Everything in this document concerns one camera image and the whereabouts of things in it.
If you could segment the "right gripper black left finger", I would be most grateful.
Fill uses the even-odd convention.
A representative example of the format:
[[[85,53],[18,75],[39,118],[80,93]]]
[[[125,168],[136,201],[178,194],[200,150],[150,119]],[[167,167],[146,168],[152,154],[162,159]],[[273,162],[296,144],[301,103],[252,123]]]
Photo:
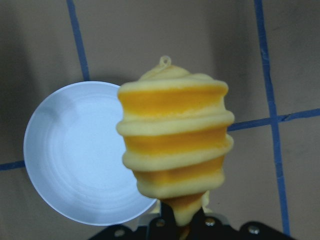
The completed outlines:
[[[163,203],[162,201],[160,202],[160,216],[166,223],[176,222],[172,208],[169,205]]]

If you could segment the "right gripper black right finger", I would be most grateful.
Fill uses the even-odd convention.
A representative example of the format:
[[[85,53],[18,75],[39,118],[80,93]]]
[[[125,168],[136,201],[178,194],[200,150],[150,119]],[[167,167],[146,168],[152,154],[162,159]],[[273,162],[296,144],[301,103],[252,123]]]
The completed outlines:
[[[192,223],[202,223],[205,219],[205,202],[201,202],[201,207],[197,210],[197,212],[192,217]]]

